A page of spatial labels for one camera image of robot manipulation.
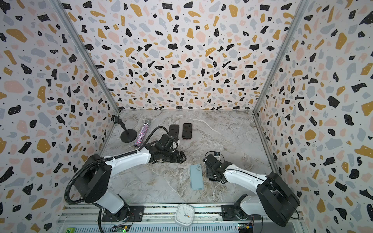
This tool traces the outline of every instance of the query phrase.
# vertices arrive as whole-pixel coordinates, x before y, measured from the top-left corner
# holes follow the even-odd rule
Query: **clock face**
[[[188,225],[193,221],[194,217],[194,209],[188,205],[180,205],[178,210],[176,211],[175,218],[182,224]]]

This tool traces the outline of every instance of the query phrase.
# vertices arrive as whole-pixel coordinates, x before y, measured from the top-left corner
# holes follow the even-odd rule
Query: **smartphone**
[[[192,139],[192,124],[191,123],[185,123],[183,124],[183,139]]]
[[[179,139],[179,128],[180,128],[179,125],[170,125],[168,129],[170,135],[173,136],[176,141],[178,141]]]

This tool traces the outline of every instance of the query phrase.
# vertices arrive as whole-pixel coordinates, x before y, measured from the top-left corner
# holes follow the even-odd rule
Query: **side wall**
[[[121,109],[250,109],[296,0],[63,0]]]
[[[257,116],[310,232],[373,232],[373,5],[310,1]]]
[[[113,109],[48,1],[1,9],[0,232],[54,232],[65,187],[102,147]]]

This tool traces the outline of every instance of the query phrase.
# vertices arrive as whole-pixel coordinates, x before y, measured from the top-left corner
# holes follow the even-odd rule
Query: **round black base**
[[[126,132],[123,132],[121,135],[120,135],[120,139],[122,140],[122,142],[132,142],[133,140],[136,139],[137,137],[137,132],[136,130],[134,129],[127,129],[127,132],[128,134],[126,134]]]

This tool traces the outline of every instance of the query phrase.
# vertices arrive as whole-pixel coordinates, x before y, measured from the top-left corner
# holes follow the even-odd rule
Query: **metal corner post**
[[[288,33],[285,37],[285,40],[283,41],[283,43],[280,47],[280,50],[279,50],[279,52],[276,56],[276,59],[275,59],[275,63],[273,64],[273,67],[272,67],[271,71],[269,72],[268,78],[264,83],[263,89],[261,90],[261,92],[259,94],[258,101],[256,102],[255,107],[254,107],[254,113],[258,112],[258,109],[260,107],[260,103],[262,102],[262,100],[266,96],[265,92],[269,89],[270,84],[272,83],[273,79],[275,78],[275,74],[276,74],[276,72],[277,72],[277,70],[278,70],[278,68],[281,64],[282,58],[284,57],[284,55],[286,53],[286,50],[289,47],[291,39],[293,38],[293,35],[298,28],[299,21],[301,20],[309,1],[310,0],[300,0],[298,8],[295,11],[294,19],[291,22],[291,25],[289,27],[289,31],[288,31]]]
[[[60,0],[49,0],[53,9],[55,10],[58,17],[61,19],[65,29],[68,31],[69,35],[71,36],[72,41],[76,45],[78,51],[80,52],[81,56],[83,57],[84,61],[88,65],[88,68],[92,71],[93,75],[96,77],[97,82],[100,85],[101,90],[103,91],[104,95],[106,96],[107,100],[111,104],[115,114],[119,113],[119,107],[116,105],[113,96],[111,95],[110,91],[108,90],[105,82],[101,78],[101,74],[96,68],[96,65],[93,63],[90,55],[88,54],[87,50],[83,42],[79,38],[79,34],[75,30],[74,25],[70,21],[66,11],[64,10],[62,3]]]

